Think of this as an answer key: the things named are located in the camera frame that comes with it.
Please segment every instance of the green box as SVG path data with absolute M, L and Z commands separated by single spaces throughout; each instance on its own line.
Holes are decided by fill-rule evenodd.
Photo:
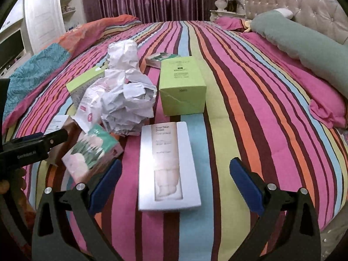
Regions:
M 104 63 L 102 67 L 95 66 L 66 84 L 76 108 L 79 106 L 87 88 L 97 79 L 105 76 L 105 69 L 107 69 L 107 63 Z
M 203 113 L 206 91 L 194 57 L 162 61 L 159 92 L 166 116 Z

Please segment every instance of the vase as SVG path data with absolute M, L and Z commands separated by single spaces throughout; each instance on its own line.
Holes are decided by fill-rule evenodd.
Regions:
M 215 6 L 217 6 L 218 11 L 223 11 L 227 7 L 227 2 L 226 0 L 216 0 Z

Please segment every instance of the skincare product box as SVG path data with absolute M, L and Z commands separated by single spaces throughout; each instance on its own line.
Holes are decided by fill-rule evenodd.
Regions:
M 159 93 L 166 116 L 203 113 L 207 86 L 194 57 L 162 63 Z
M 156 53 L 145 58 L 147 66 L 154 67 L 156 69 L 161 68 L 161 62 L 164 60 L 180 57 L 180 55 L 170 53 Z
M 90 87 L 97 79 L 104 77 L 104 72 L 106 69 L 107 63 L 105 63 L 102 67 L 93 67 L 67 83 L 67 90 L 69 91 L 72 102 L 76 108 L 79 106 L 87 88 Z
M 76 143 L 80 127 L 72 120 L 69 115 L 57 115 L 53 117 L 48 125 L 45 135 L 64 128 L 67 131 L 67 141 L 53 147 L 48 153 L 46 162 L 55 166 L 61 165 L 62 157 L 69 151 L 69 149 Z
M 143 126 L 138 201 L 140 211 L 177 211 L 201 205 L 185 122 Z
M 87 134 L 81 132 L 77 143 L 62 161 L 75 183 L 87 183 L 92 176 L 106 170 L 122 152 L 119 141 L 95 124 Z

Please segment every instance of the green pillow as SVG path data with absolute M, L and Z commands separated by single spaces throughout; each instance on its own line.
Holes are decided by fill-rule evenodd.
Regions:
M 268 11 L 256 16 L 251 30 L 292 58 L 327 80 L 348 98 L 348 48 L 333 39 L 286 19 L 278 11 Z

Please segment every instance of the metal bolt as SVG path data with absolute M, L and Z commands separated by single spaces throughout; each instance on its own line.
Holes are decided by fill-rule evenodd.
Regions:
M 81 191 L 81 190 L 84 190 L 86 187 L 86 185 L 84 183 L 79 183 L 77 186 L 76 186 L 76 189 Z
M 45 188 L 45 193 L 46 194 L 49 194 L 49 193 L 51 193 L 52 192 L 52 188 L 51 187 L 46 187 Z
M 267 187 L 269 190 L 276 190 L 277 189 L 277 186 L 274 183 L 267 184 Z
M 308 194 L 308 190 L 305 189 L 305 188 L 301 188 L 300 191 L 301 191 L 301 193 L 304 194 L 304 195 Z

